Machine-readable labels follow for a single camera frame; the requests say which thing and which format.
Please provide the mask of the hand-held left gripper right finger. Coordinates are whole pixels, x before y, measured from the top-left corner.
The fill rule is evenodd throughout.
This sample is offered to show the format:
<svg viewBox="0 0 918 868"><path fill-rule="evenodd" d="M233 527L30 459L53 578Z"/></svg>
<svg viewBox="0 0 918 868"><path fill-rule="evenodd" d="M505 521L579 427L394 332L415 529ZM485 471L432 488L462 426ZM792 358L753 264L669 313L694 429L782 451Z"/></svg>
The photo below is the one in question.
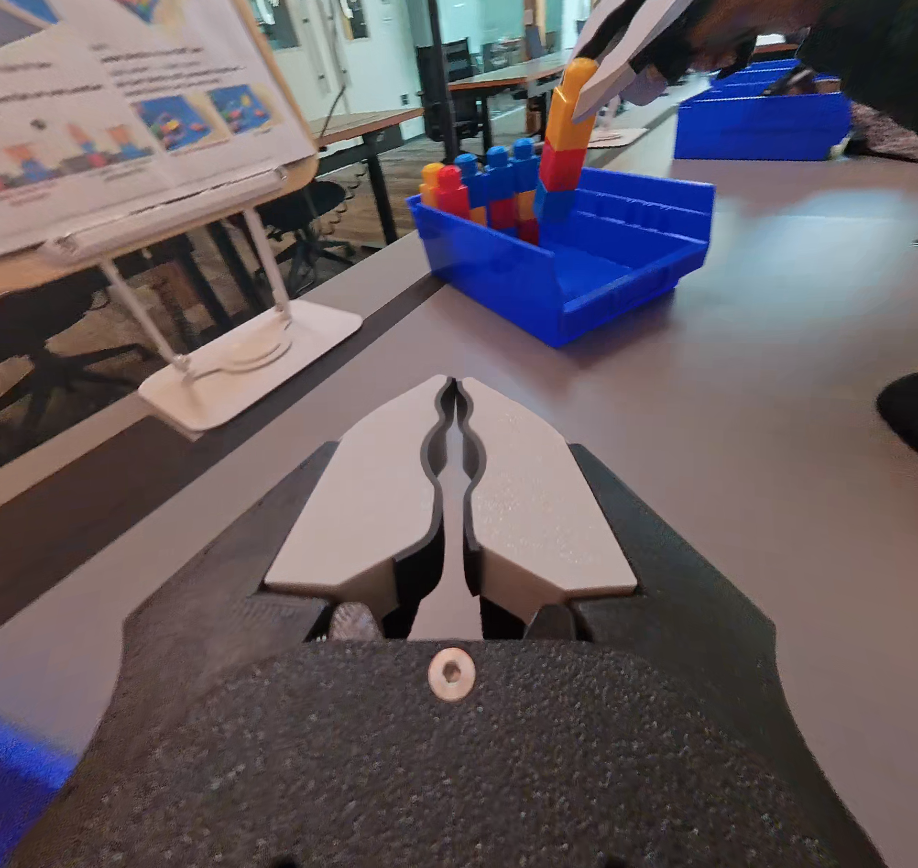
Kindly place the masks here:
<svg viewBox="0 0 918 868"><path fill-rule="evenodd" d="M550 604L634 595L638 578L568 440L473 378L458 381L456 407L471 592L522 622Z"/></svg>

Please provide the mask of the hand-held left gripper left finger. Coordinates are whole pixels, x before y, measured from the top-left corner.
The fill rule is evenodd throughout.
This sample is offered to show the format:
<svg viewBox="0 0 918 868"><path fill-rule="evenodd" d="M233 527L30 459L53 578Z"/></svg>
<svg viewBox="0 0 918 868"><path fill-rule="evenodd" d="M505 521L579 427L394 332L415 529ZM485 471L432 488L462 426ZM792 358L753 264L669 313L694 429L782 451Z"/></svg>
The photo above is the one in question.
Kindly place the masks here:
<svg viewBox="0 0 918 868"><path fill-rule="evenodd" d="M455 380L438 374L364 416L335 443L264 576L267 592L363 604L408 637L444 561L439 474Z"/></svg>

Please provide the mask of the yellow mega block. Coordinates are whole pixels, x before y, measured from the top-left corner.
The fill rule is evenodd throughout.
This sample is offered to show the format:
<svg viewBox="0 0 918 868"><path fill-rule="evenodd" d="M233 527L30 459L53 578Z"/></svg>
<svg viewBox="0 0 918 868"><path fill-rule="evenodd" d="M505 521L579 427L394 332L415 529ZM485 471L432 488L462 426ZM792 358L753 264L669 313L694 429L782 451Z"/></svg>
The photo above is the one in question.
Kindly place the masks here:
<svg viewBox="0 0 918 868"><path fill-rule="evenodd" d="M598 64L589 58L574 59L553 91L545 142L557 153L586 150L589 146L595 116L575 121L575 113L579 104L580 91L596 73L598 67Z"/></svg>

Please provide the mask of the red mega block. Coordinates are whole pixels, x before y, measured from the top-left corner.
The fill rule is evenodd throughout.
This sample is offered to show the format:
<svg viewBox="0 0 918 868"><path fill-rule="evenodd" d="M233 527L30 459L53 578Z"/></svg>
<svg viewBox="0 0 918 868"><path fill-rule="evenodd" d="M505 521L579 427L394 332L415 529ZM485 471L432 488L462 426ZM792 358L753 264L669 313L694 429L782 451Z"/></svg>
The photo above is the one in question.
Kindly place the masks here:
<svg viewBox="0 0 918 868"><path fill-rule="evenodd" d="M587 147L574 147L559 151L546 139L538 174L545 191L559 193L576 189L588 150Z"/></svg>

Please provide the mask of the blue mega block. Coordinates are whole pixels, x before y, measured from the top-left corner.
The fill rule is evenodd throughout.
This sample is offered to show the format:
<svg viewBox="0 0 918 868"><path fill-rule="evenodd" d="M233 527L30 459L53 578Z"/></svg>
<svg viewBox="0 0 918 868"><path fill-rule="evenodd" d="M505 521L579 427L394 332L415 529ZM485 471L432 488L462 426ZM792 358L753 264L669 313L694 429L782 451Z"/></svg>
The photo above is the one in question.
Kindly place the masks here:
<svg viewBox="0 0 918 868"><path fill-rule="evenodd" d="M538 244L548 247L553 234L561 229L575 210L576 188L550 190L542 180L534 192L534 219L538 224Z"/></svg>

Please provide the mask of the row of mega block towers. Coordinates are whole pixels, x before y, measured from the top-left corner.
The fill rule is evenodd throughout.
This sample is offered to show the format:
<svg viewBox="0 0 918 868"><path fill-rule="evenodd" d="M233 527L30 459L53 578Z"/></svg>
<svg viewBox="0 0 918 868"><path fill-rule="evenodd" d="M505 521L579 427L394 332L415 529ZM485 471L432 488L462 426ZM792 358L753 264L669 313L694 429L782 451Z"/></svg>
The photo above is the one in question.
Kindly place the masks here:
<svg viewBox="0 0 918 868"><path fill-rule="evenodd" d="M532 138L511 149L495 145L484 163L469 153L453 163L425 165L419 183L420 202L455 217L536 245L540 241L534 199L542 147Z"/></svg>

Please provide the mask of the blue plastic bin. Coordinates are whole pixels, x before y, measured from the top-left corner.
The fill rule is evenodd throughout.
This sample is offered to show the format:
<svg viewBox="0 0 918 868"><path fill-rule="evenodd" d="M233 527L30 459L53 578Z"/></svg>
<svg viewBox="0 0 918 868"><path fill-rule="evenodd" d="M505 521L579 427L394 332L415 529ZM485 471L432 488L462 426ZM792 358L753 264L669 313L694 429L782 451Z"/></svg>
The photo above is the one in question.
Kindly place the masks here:
<svg viewBox="0 0 918 868"><path fill-rule="evenodd" d="M840 90L838 77L818 72L796 58L753 62L710 86L712 94L730 98L819 95Z"/></svg>
<svg viewBox="0 0 918 868"><path fill-rule="evenodd" d="M71 776L79 754L1 721L1 865Z"/></svg>
<svg viewBox="0 0 918 868"><path fill-rule="evenodd" d="M677 287L706 259L716 186L585 167L567 218L524 242L407 199L431 273L552 347Z"/></svg>
<svg viewBox="0 0 918 868"><path fill-rule="evenodd" d="M821 162L851 125L851 104L840 93L702 93L679 107L674 159Z"/></svg>

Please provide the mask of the wooden-edged desk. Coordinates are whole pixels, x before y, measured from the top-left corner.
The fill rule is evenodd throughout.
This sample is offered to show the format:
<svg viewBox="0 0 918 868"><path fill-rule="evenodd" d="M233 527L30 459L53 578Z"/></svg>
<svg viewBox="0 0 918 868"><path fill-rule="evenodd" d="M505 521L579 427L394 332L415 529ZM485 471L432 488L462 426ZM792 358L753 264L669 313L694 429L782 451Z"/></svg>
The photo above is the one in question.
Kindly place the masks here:
<svg viewBox="0 0 918 868"><path fill-rule="evenodd" d="M480 75L460 78L448 83L452 95L468 96L480 107L483 119L482 137L485 149L493 145L492 125L488 100L511 90L523 94L525 100L535 99L535 110L540 123L537 136L545 140L548 109L554 88L558 86L570 59L570 50L544 55L514 66L499 68Z"/></svg>
<svg viewBox="0 0 918 868"><path fill-rule="evenodd" d="M318 148L316 177L363 164L383 232L384 245L396 242L396 222L385 184L380 155L402 145L398 138L386 146L384 136L400 130L405 122L420 118L422 108L328 115L307 124Z"/></svg>

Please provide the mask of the black office chair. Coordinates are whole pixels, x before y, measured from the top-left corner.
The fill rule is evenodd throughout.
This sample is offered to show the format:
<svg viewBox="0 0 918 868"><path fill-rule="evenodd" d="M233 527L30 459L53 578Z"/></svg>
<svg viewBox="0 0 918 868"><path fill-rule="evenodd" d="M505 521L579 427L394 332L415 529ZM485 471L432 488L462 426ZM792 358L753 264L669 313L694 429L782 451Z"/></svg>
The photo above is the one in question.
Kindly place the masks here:
<svg viewBox="0 0 918 868"><path fill-rule="evenodd" d="M475 75L473 58L467 39L448 43L443 49L448 82L467 79ZM440 115L442 95L434 85L432 47L417 46L416 62L420 81L419 98L423 107L424 133L432 142L440 143L442 142ZM482 132L483 112L474 94L461 92L453 97L453 116L459 141L476 138Z"/></svg>
<svg viewBox="0 0 918 868"><path fill-rule="evenodd" d="M15 434L18 454L39 443L40 425L55 393L75 393L79 384L108 389L132 388L123 377L111 376L91 368L109 359L135 353L151 360L153 352L140 343L113 346L77 355L52 351L51 339L81 321L92 311L96 294L106 286L99 269L86 269L35 288L25 288L2 296L1 358L29 360L31 369L10 389L2 393L1 409L15 403L28 403Z"/></svg>
<svg viewBox="0 0 918 868"><path fill-rule="evenodd" d="M292 244L276 256L288 261L285 289L297 298L322 282L318 261L351 267L356 250L350 242L323 235L320 221L345 204L343 186L331 181L313 181L303 189L274 199L258 209L266 234L272 242L290 236Z"/></svg>

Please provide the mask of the patterned brown scarf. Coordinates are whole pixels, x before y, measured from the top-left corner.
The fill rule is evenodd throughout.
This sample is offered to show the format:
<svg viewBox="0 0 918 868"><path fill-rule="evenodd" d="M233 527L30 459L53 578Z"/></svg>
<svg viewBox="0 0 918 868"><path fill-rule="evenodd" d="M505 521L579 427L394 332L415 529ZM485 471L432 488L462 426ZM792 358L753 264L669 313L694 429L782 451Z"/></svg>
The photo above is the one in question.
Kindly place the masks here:
<svg viewBox="0 0 918 868"><path fill-rule="evenodd" d="M852 133L846 147L848 155L917 162L916 132L860 103L853 102L851 111Z"/></svg>

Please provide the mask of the black textured pad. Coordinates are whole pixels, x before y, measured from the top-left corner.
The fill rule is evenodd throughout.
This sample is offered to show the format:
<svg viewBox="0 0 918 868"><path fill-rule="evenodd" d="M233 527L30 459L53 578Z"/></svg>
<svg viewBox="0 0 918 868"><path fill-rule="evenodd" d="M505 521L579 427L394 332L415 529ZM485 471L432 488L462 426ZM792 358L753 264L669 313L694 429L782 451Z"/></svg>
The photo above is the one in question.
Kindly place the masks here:
<svg viewBox="0 0 918 868"><path fill-rule="evenodd" d="M914 452L917 452L917 379L915 371L890 381L875 402L881 420Z"/></svg>

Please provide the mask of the printed instruction sheet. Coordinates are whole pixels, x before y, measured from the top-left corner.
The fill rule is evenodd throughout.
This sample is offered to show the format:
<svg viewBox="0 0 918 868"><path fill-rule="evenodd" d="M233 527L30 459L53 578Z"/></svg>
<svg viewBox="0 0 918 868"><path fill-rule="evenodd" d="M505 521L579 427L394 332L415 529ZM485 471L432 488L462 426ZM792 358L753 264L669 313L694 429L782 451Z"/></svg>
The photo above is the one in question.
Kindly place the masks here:
<svg viewBox="0 0 918 868"><path fill-rule="evenodd" d="M2 256L317 157L248 0L1 0Z"/></svg>

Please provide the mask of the black post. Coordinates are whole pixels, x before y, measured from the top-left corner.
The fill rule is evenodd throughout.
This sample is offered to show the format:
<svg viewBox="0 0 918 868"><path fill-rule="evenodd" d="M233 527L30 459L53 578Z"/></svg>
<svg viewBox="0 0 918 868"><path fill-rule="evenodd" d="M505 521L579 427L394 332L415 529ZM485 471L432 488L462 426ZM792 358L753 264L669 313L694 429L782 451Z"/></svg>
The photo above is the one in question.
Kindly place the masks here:
<svg viewBox="0 0 918 868"><path fill-rule="evenodd" d="M442 45L438 0L427 0L427 8L430 22L430 47L434 83L440 98L440 122L444 150L443 162L447 165L451 165L456 156L460 153L460 143L458 141L455 126L452 95L449 89L446 56Z"/></svg>

